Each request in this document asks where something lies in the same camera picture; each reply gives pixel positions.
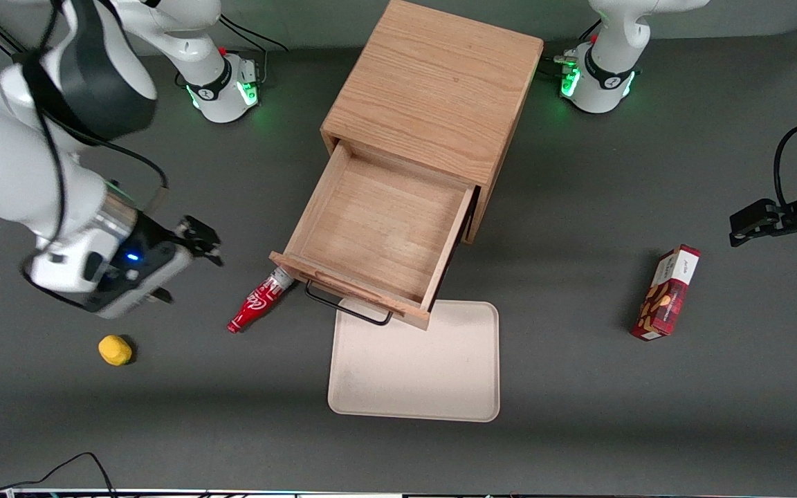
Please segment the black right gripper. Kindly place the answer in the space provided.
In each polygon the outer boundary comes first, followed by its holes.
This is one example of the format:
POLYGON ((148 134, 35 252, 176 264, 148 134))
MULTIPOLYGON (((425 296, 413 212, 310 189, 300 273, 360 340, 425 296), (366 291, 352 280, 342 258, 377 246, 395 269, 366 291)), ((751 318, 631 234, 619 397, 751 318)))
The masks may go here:
POLYGON ((194 257, 223 267, 220 249, 217 232, 193 216, 181 218, 174 233, 147 215, 139 214, 133 230, 113 256, 113 279, 141 281, 158 272, 181 271, 194 257), (185 240, 192 245, 191 252, 185 240))

